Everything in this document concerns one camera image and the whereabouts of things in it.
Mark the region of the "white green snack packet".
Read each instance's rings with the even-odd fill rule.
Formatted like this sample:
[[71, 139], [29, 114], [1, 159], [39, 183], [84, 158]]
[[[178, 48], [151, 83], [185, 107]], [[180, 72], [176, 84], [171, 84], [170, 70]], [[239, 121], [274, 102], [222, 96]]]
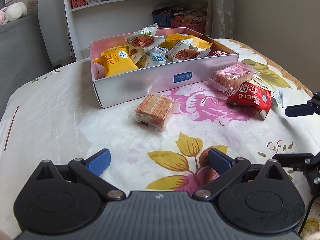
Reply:
[[256, 75], [254, 75], [251, 79], [251, 83], [258, 85], [259, 87], [269, 90], [271, 92], [271, 98], [272, 98], [272, 105], [274, 107], [283, 108], [284, 107], [284, 98], [283, 98], [283, 91], [279, 88], [273, 87], [272, 85], [269, 85]]

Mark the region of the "red candy snack packet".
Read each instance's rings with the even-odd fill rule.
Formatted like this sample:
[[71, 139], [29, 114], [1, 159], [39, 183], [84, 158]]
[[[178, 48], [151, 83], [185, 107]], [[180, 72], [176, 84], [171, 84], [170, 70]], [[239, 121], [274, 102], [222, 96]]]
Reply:
[[265, 120], [272, 106], [271, 91], [246, 81], [231, 93], [226, 103], [240, 107], [251, 107]]

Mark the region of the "orange wafer snack packet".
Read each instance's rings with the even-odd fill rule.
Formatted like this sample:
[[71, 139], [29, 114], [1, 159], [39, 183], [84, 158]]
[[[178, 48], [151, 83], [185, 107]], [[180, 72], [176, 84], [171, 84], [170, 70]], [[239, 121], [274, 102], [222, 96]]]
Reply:
[[130, 117], [139, 124], [163, 132], [176, 106], [176, 100], [168, 96], [151, 93], [146, 96]]

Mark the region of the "pink nougat snack packet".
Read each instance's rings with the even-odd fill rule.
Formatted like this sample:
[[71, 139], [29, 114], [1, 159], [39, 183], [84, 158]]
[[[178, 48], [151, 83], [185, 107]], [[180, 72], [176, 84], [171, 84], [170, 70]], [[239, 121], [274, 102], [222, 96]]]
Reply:
[[231, 93], [242, 83], [249, 81], [255, 69], [247, 64], [238, 62], [223, 69], [217, 70], [208, 79], [208, 85], [222, 93]]

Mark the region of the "floral white tablecloth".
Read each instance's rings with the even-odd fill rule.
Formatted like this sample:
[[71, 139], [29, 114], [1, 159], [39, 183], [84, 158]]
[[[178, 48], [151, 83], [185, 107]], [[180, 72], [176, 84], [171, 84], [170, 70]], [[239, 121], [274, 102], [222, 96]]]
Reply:
[[217, 177], [207, 163], [212, 147], [260, 164], [277, 153], [317, 152], [319, 116], [288, 118], [270, 99], [282, 92], [285, 106], [304, 103], [310, 90], [252, 48], [221, 43], [255, 70], [235, 104], [205, 80], [103, 109], [88, 60], [16, 90], [1, 119], [1, 235], [20, 233], [14, 201], [43, 159], [66, 164], [106, 148], [111, 164], [101, 176], [124, 192], [193, 194]]

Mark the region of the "yellow cake snack packet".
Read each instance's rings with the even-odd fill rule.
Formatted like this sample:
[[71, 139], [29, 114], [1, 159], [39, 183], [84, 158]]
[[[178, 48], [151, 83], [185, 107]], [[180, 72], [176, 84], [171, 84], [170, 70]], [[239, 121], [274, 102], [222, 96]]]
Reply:
[[104, 67], [106, 77], [137, 70], [129, 56], [129, 46], [118, 46], [103, 51], [93, 62]]

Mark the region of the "beige patterned curtain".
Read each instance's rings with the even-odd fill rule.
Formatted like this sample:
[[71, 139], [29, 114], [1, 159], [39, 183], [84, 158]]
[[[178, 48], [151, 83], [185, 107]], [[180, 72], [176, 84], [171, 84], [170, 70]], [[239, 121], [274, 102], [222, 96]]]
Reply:
[[205, 34], [213, 38], [233, 38], [235, 0], [208, 0]]

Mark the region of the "walnut snack packet lower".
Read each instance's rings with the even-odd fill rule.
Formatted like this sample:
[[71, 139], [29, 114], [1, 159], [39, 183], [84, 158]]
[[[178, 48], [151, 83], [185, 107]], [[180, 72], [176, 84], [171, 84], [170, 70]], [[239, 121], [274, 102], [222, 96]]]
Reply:
[[178, 44], [168, 50], [168, 52], [165, 54], [165, 58], [169, 62], [178, 62], [207, 57], [209, 53], [210, 48], [200, 50], [197, 47], [193, 47], [184, 43], [183, 41], [180, 41]]

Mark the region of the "grey sofa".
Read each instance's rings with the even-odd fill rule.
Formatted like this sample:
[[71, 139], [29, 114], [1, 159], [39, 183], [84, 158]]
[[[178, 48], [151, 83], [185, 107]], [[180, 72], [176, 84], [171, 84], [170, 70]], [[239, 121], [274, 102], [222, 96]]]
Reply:
[[41, 33], [38, 14], [1, 26], [1, 114], [22, 85], [50, 72], [52, 63]]

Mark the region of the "blue white snack packet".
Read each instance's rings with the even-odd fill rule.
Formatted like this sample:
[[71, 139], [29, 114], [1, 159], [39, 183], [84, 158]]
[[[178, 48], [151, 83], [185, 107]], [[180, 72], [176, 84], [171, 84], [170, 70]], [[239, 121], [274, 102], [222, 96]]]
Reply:
[[136, 63], [140, 68], [153, 67], [165, 64], [167, 62], [165, 54], [168, 52], [167, 48], [154, 47], [148, 50]]

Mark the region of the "pink plastic basket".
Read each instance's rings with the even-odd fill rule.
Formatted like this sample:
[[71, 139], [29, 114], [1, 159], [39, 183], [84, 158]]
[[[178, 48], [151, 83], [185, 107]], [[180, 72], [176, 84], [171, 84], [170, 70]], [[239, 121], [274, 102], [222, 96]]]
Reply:
[[204, 34], [206, 24], [205, 23], [182, 23], [175, 20], [170, 20], [172, 28], [189, 28], [198, 33]]

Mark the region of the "walnut snack packet upper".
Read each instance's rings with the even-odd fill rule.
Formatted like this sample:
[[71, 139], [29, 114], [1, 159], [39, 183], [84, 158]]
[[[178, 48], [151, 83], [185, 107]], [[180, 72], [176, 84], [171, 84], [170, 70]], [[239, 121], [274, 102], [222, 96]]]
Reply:
[[154, 23], [129, 35], [125, 38], [125, 41], [131, 47], [139, 47], [144, 51], [148, 51], [151, 48], [159, 46], [165, 41], [164, 35], [156, 36], [157, 29], [158, 25], [157, 23]]

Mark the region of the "white bookshelf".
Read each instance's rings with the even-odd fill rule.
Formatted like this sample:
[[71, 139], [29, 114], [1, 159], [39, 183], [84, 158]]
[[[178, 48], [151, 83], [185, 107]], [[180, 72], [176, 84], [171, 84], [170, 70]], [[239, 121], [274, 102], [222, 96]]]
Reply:
[[172, 4], [196, 8], [208, 3], [208, 0], [98, 0], [75, 8], [71, 0], [63, 1], [76, 60], [89, 57], [93, 41], [131, 33], [153, 24], [154, 10]]

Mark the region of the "small pink shelf basket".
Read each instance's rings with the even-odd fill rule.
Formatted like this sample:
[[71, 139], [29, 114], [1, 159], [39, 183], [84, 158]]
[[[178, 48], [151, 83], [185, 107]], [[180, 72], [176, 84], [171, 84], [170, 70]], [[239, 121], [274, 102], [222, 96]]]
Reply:
[[72, 8], [79, 8], [87, 5], [87, 0], [71, 0]]

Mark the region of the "white plush toy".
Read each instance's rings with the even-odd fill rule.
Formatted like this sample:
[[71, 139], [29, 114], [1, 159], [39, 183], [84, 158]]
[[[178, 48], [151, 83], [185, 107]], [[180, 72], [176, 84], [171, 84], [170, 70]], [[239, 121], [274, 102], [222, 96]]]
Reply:
[[15, 21], [27, 15], [27, 7], [23, 2], [17, 2], [3, 7], [1, 9], [1, 22], [0, 25], [7, 24], [8, 22]]

